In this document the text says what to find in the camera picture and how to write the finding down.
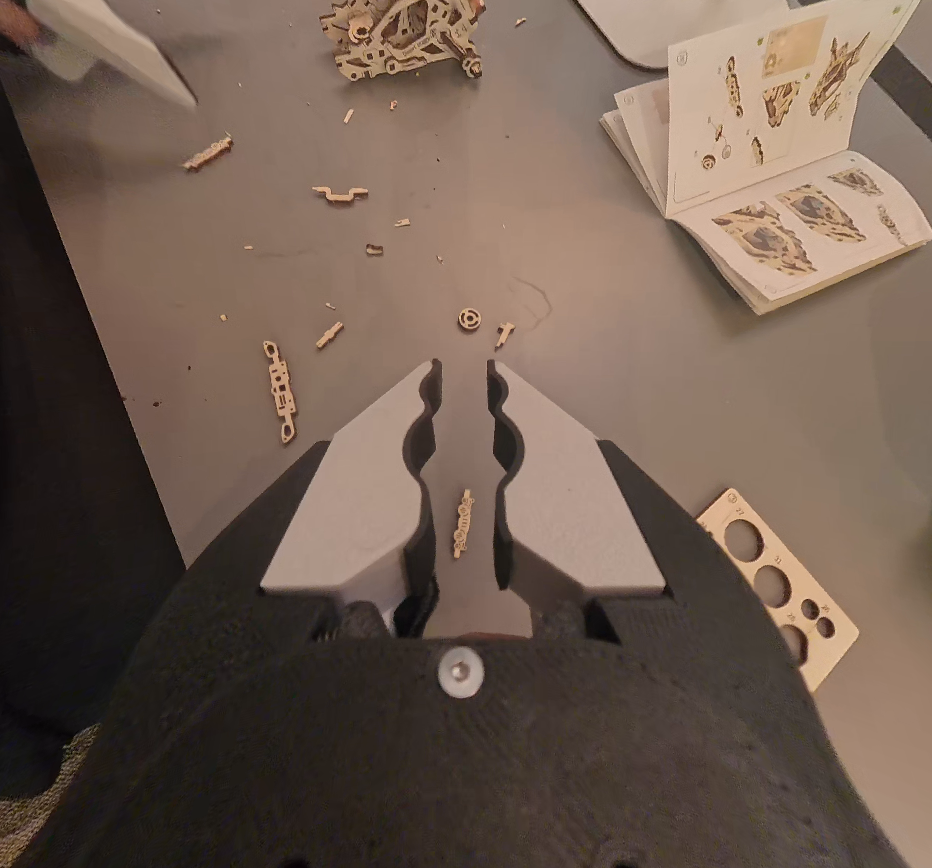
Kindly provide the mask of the slender wooden frame part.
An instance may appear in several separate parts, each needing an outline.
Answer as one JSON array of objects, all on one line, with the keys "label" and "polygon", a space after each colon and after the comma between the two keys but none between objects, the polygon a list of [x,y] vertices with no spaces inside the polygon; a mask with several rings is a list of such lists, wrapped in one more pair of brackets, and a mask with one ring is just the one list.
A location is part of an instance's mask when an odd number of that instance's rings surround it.
[{"label": "slender wooden frame part", "polygon": [[275,401],[277,416],[282,421],[281,442],[285,445],[293,440],[296,434],[297,402],[291,387],[288,364],[283,359],[278,345],[274,341],[265,340],[263,349],[270,361],[271,393]]}]

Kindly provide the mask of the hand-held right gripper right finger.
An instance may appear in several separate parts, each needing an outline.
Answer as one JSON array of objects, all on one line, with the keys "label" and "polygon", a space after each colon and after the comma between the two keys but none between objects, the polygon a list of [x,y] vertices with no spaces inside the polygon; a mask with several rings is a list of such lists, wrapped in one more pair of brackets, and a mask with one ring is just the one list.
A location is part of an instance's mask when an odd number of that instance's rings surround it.
[{"label": "hand-held right gripper right finger", "polygon": [[507,365],[486,365],[494,571],[529,608],[533,637],[584,634],[596,601],[656,601],[666,580],[597,436]]}]

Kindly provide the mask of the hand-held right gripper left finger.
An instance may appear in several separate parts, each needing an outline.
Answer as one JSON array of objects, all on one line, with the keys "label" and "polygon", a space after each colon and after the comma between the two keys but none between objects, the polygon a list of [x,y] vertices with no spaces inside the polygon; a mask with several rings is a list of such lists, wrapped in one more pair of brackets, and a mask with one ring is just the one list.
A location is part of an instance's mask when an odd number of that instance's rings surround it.
[{"label": "hand-held right gripper left finger", "polygon": [[342,427],[262,579],[263,592],[369,602],[398,637],[421,637],[439,600],[422,470],[436,449],[442,363],[426,361]]}]

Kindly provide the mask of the wooden model vehicle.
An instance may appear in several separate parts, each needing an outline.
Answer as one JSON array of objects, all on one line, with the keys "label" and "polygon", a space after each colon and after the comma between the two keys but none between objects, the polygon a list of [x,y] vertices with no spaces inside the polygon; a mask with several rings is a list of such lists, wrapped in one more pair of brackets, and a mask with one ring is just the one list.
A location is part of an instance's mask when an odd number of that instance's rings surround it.
[{"label": "wooden model vehicle", "polygon": [[353,82],[448,59],[477,79],[483,67],[472,35],[484,9],[484,0],[346,0],[320,16],[320,27]]}]

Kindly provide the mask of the grey knit fabric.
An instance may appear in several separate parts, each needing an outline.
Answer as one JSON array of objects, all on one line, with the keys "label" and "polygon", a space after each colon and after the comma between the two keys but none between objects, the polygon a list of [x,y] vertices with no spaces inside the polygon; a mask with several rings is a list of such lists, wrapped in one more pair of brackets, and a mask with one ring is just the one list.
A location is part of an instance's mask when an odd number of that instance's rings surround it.
[{"label": "grey knit fabric", "polygon": [[100,722],[77,733],[64,747],[62,767],[44,792],[1,800],[1,866],[13,866],[48,821],[79,773],[100,730]]}]

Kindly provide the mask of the small open instruction booklet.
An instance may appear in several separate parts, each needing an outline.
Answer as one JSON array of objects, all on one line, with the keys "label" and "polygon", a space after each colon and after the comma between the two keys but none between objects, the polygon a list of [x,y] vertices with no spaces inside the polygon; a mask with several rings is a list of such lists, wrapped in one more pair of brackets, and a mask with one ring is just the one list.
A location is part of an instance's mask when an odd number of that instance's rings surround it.
[{"label": "small open instruction booklet", "polygon": [[930,224],[849,149],[858,97],[921,0],[824,0],[673,44],[600,124],[756,315],[905,255]]}]

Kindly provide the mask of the thin wooden parts sheet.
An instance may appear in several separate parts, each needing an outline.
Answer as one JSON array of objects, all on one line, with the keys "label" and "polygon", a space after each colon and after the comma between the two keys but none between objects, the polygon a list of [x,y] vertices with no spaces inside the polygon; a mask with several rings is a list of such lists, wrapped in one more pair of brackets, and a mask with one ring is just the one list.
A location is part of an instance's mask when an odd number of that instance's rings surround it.
[{"label": "thin wooden parts sheet", "polygon": [[[780,576],[780,599],[763,603],[782,634],[796,633],[799,672],[814,693],[856,643],[856,624],[737,489],[725,489],[696,520],[750,586],[765,570]],[[727,544],[728,528],[741,522],[756,536],[756,551],[749,559],[738,557]]]}]

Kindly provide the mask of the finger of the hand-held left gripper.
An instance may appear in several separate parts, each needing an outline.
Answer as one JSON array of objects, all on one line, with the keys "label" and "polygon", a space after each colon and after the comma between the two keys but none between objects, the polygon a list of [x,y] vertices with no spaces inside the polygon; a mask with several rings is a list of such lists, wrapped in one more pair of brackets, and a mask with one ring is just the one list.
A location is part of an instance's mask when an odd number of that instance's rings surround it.
[{"label": "finger of the hand-held left gripper", "polygon": [[197,106],[183,76],[146,35],[125,23],[105,0],[24,0],[42,27],[29,49],[49,70],[76,82],[96,61],[174,104]]}]

